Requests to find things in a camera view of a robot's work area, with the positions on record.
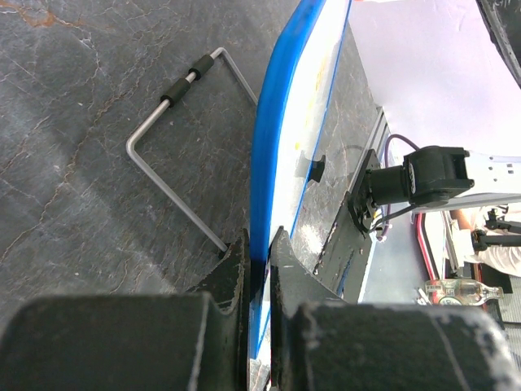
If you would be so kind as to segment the blue framed whiteboard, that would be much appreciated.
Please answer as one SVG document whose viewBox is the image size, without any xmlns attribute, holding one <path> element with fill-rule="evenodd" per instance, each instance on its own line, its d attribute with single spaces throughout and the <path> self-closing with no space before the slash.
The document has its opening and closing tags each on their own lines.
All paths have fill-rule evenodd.
<svg viewBox="0 0 521 391">
<path fill-rule="evenodd" d="M 301 1 L 269 59 L 256 108 L 251 152 L 249 350 L 257 358 L 267 314 L 262 301 L 279 228 L 292 233 L 317 163 L 348 25 L 350 1 Z"/>
</svg>

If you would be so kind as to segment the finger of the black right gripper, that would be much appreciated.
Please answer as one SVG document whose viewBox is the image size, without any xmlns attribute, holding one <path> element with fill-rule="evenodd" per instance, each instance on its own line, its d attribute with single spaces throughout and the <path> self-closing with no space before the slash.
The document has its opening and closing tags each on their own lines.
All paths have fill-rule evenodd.
<svg viewBox="0 0 521 391">
<path fill-rule="evenodd" d="M 520 0 L 477 0 L 490 39 L 520 86 Z"/>
</svg>

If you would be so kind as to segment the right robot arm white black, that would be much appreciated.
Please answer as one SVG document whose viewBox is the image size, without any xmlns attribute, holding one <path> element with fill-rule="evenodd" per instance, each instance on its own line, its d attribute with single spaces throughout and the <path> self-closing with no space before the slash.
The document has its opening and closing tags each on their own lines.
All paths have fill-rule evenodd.
<svg viewBox="0 0 521 391">
<path fill-rule="evenodd" d="M 397 165 L 366 154 L 347 206 L 359 231 L 377 209 L 424 213 L 520 199 L 520 89 L 473 1 L 358 1 L 349 19 L 374 100 L 392 135 L 411 138 Z"/>
</svg>

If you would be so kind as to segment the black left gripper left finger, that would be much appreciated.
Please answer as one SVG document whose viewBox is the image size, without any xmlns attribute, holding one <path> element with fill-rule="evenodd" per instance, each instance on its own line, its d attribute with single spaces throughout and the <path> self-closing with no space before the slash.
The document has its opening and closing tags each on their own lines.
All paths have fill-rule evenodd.
<svg viewBox="0 0 521 391">
<path fill-rule="evenodd" d="M 245 390 L 249 238 L 187 292 L 43 297 L 1 339 L 4 390 Z"/>
</svg>

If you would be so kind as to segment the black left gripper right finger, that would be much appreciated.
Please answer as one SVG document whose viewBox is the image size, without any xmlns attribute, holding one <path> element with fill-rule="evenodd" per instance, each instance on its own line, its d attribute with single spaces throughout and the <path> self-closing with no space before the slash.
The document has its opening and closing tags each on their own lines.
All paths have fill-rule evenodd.
<svg viewBox="0 0 521 391">
<path fill-rule="evenodd" d="M 501 329 L 482 310 L 356 305 L 296 258 L 270 251 L 271 384 L 276 390 L 517 390 Z"/>
</svg>

